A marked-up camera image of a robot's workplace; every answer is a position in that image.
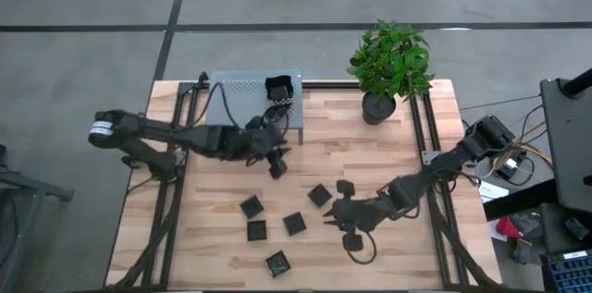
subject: black square block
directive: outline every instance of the black square block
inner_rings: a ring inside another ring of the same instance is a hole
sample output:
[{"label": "black square block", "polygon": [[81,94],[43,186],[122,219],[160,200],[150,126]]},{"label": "black square block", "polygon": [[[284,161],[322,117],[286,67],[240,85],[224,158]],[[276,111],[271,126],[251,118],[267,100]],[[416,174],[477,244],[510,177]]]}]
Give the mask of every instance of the black square block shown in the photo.
[{"label": "black square block", "polygon": [[291,214],[284,218],[284,225],[288,229],[288,234],[293,236],[296,233],[302,232],[306,229],[306,224],[304,223],[304,219],[302,218],[302,214],[296,213]]},{"label": "black square block", "polygon": [[265,220],[247,222],[247,241],[259,241],[267,239],[267,226]]},{"label": "black square block", "polygon": [[331,197],[333,197],[331,196],[331,193],[320,183],[308,193],[308,198],[310,198],[311,201],[313,201],[313,203],[318,207],[325,205],[325,203],[330,200]]},{"label": "black square block", "polygon": [[254,216],[258,215],[260,212],[264,210],[263,205],[261,205],[261,202],[259,201],[257,196],[252,196],[247,201],[241,203],[240,208],[247,216],[247,219],[253,218]]},{"label": "black square block", "polygon": [[281,250],[266,259],[265,262],[267,262],[267,268],[274,278],[290,269],[288,259],[284,255],[284,251]]}]

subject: wooden table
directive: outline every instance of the wooden table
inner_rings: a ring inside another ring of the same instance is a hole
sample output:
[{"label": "wooden table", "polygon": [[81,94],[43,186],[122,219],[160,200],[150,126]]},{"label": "wooden table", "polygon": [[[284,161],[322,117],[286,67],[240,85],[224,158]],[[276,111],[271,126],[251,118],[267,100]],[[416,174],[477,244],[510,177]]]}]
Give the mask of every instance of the wooden table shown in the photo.
[{"label": "wooden table", "polygon": [[[155,83],[147,116],[169,121],[177,81]],[[443,151],[463,136],[461,117],[452,83],[433,81],[431,90],[438,133]],[[200,103],[204,103],[203,92]],[[253,167],[244,163],[219,162],[192,153],[185,178],[169,289],[404,289],[439,288],[426,198],[418,219],[385,220],[373,232],[378,248],[376,260],[357,265],[341,246],[343,232],[323,225],[322,214],[337,194],[335,182],[355,183],[356,198],[375,196],[376,189],[395,176],[420,168],[409,103],[397,101],[395,113],[379,126],[362,120],[358,90],[310,90],[304,93],[304,145],[290,131],[292,152],[285,157],[288,173],[280,180],[268,175],[267,162]],[[424,134],[427,123],[423,120]],[[165,144],[151,142],[157,149]],[[136,171],[130,185],[149,176]],[[478,190],[459,178],[452,194],[461,240],[485,269],[500,282],[500,272],[489,237]],[[334,198],[318,209],[307,193],[322,183]],[[157,183],[134,190],[123,208],[107,284],[115,283],[145,247],[154,215]],[[267,221],[267,241],[247,242],[246,218],[240,203],[257,195],[265,210],[253,220]],[[282,218],[301,212],[307,229],[289,237]],[[356,254],[369,257],[370,243]],[[265,258],[283,250],[291,270],[272,279]],[[447,246],[450,270],[453,257]],[[162,257],[156,257],[155,274]]]}]

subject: black plant pot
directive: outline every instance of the black plant pot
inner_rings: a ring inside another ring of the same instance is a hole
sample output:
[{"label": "black plant pot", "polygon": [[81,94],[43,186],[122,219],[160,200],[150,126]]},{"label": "black plant pot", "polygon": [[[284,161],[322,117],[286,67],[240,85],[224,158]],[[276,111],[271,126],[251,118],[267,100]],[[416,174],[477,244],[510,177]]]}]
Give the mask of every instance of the black plant pot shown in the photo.
[{"label": "black plant pot", "polygon": [[377,125],[393,114],[397,104],[387,95],[367,92],[362,99],[362,117],[367,124]]}]

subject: green plant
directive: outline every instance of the green plant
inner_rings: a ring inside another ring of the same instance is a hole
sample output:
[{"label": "green plant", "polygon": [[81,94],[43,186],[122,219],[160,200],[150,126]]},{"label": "green plant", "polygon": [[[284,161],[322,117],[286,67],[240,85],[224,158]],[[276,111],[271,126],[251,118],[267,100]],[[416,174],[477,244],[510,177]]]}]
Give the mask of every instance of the green plant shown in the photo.
[{"label": "green plant", "polygon": [[350,59],[347,72],[360,81],[360,89],[379,96],[395,94],[408,100],[432,86],[434,75],[426,74],[429,48],[420,30],[409,25],[379,20],[376,29],[367,31],[364,43]]}]

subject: gray floor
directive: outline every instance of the gray floor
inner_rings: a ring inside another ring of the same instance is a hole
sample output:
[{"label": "gray floor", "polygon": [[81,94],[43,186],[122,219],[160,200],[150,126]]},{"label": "gray floor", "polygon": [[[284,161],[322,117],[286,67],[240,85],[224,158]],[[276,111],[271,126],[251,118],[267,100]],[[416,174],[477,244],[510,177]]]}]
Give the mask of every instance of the gray floor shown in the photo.
[{"label": "gray floor", "polygon": [[[166,24],[173,0],[0,0],[0,25]],[[587,21],[592,0],[184,0],[179,23]],[[453,79],[460,107],[538,94],[541,79],[590,67],[592,30],[428,31],[431,69]],[[357,31],[177,33],[165,79],[201,71],[300,68],[306,79],[345,79]],[[129,170],[120,153],[87,141],[100,109],[146,106],[163,33],[0,33],[0,142],[13,169],[73,188],[43,208],[20,291],[98,288],[105,278]],[[506,125],[539,100],[462,110]],[[542,119],[533,115],[529,126]],[[521,121],[512,126],[520,131]],[[543,138],[535,145],[549,153]],[[537,162],[536,174],[551,177]],[[503,181],[491,182],[504,184]],[[509,261],[510,287],[541,289],[539,270]]]}]

